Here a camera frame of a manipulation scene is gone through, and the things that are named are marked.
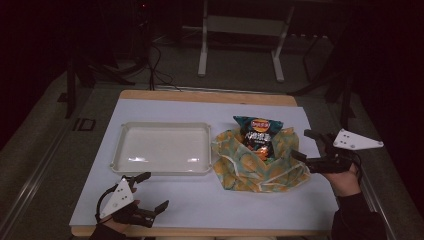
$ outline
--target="white tray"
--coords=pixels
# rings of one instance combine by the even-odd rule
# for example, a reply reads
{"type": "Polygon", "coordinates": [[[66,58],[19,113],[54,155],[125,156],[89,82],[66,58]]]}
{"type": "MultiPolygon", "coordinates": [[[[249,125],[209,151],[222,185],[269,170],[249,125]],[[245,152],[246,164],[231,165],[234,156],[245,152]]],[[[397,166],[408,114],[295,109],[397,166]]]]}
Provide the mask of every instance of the white tray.
{"type": "Polygon", "coordinates": [[[128,122],[122,125],[112,171],[133,176],[203,175],[212,167],[206,123],[128,122]]]}

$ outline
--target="plastic bag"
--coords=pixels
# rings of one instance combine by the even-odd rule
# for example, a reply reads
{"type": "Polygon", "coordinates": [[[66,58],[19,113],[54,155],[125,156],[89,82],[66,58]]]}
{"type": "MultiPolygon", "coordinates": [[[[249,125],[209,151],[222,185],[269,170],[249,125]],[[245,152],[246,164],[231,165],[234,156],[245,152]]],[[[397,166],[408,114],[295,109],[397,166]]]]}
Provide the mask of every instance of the plastic bag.
{"type": "Polygon", "coordinates": [[[285,192],[310,178],[308,168],[290,156],[299,149],[299,138],[293,128],[279,131],[272,139],[276,160],[265,164],[242,142],[240,128],[219,134],[212,150],[220,158],[213,168],[226,190],[251,192],[285,192]]]}

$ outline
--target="table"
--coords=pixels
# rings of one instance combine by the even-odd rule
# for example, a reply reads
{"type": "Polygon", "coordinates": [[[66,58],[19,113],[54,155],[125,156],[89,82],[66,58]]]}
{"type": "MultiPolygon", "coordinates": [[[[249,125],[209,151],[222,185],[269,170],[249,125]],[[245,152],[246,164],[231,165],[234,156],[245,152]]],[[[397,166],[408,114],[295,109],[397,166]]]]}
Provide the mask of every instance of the table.
{"type": "MultiPolygon", "coordinates": [[[[284,122],[298,133],[309,128],[306,114],[291,96],[124,90],[92,165],[69,225],[75,236],[95,227],[100,195],[120,176],[112,172],[121,124],[129,121],[207,122],[211,137],[237,126],[233,115],[256,115],[284,122]]],[[[300,151],[319,155],[315,142],[299,134],[300,151]]],[[[284,193],[226,191],[212,171],[204,176],[152,176],[137,185],[140,207],[169,207],[152,228],[131,226],[127,236],[306,236],[328,235],[337,203],[329,183],[313,174],[308,182],[284,193]],[[257,209],[253,213],[246,209],[257,209]]]]}
{"type": "Polygon", "coordinates": [[[287,30],[293,16],[294,6],[290,6],[284,21],[267,19],[237,18],[228,16],[208,15],[208,0],[203,1],[203,25],[202,25],[202,48],[200,52],[198,75],[206,75],[208,57],[208,31],[229,32],[241,34],[256,34],[266,36],[278,36],[278,45],[271,52],[272,62],[277,81],[283,82],[283,70],[281,68],[280,53],[287,36],[287,30]]]}

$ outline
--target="wooden table edge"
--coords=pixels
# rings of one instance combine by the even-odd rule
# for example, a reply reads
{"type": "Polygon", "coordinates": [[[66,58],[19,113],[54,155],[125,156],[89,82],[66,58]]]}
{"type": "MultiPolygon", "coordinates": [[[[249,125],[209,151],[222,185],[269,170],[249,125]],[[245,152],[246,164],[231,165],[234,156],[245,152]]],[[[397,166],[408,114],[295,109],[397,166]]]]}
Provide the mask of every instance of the wooden table edge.
{"type": "MultiPolygon", "coordinates": [[[[74,226],[71,232],[76,237],[89,237],[94,226],[74,226]]],[[[145,228],[131,226],[127,237],[243,237],[243,236],[329,236],[331,231],[323,230],[272,230],[272,229],[222,229],[222,228],[145,228]]]]}
{"type": "Polygon", "coordinates": [[[123,90],[119,99],[297,106],[293,96],[258,93],[123,90]]]}

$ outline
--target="sleeve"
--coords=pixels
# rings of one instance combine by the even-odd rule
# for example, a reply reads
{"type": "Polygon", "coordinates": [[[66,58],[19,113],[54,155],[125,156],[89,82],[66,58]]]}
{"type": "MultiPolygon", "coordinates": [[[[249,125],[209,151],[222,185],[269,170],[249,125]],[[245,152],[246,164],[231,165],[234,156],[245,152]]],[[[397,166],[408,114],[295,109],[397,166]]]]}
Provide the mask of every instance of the sleeve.
{"type": "Polygon", "coordinates": [[[124,240],[125,234],[119,233],[99,223],[90,237],[90,240],[124,240]]]}
{"type": "Polygon", "coordinates": [[[338,200],[340,208],[334,214],[332,239],[387,239],[382,217],[369,210],[363,193],[338,197],[338,200]]]}

